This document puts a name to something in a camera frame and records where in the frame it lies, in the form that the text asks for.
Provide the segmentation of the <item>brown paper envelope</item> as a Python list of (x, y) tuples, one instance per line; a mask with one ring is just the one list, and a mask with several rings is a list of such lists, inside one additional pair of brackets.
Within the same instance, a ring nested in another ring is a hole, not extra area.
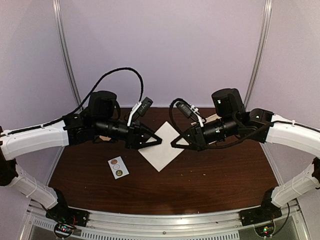
[(102, 136), (98, 135), (94, 138), (92, 141), (93, 144), (101, 144), (101, 143), (106, 143), (106, 144), (116, 144), (118, 140), (107, 137), (107, 136)]

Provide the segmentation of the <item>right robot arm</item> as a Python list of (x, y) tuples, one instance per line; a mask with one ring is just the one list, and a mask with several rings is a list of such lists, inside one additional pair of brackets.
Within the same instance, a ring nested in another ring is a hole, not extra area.
[(169, 106), (169, 118), (179, 133), (173, 148), (203, 151), (221, 150), (253, 140), (279, 144), (314, 156), (308, 167), (288, 182), (265, 192), (256, 210), (259, 220), (268, 220), (276, 210), (291, 200), (320, 187), (320, 131), (271, 111), (255, 108), (246, 111), (236, 88), (224, 88), (211, 95), (216, 120), (208, 121), (199, 110), (182, 98)]

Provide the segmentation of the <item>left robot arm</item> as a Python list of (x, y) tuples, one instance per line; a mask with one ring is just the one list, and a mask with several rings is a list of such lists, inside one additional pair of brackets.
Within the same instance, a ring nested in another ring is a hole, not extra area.
[(162, 139), (153, 130), (135, 120), (142, 117), (153, 101), (146, 97), (132, 108), (126, 121), (114, 118), (120, 112), (117, 95), (101, 90), (89, 96), (88, 106), (80, 113), (70, 113), (52, 123), (24, 129), (0, 131), (0, 185), (18, 190), (27, 198), (40, 203), (61, 222), (72, 218), (63, 194), (26, 173), (16, 157), (54, 147), (66, 147), (95, 142), (100, 136), (123, 141), (127, 149), (157, 146)]

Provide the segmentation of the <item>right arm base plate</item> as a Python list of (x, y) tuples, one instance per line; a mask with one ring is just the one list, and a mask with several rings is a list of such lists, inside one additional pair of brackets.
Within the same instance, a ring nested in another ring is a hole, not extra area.
[(239, 212), (239, 217), (242, 226), (256, 225), (263, 222), (268, 222), (282, 216), (282, 211), (280, 209), (275, 212), (271, 212), (262, 209), (260, 206), (250, 209), (241, 210)]

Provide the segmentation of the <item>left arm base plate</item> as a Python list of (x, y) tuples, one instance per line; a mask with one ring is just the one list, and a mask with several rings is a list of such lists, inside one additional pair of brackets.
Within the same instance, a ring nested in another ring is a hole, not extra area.
[(46, 209), (45, 211), (46, 218), (72, 227), (86, 227), (89, 219), (88, 211), (76, 208), (68, 208), (67, 210)]

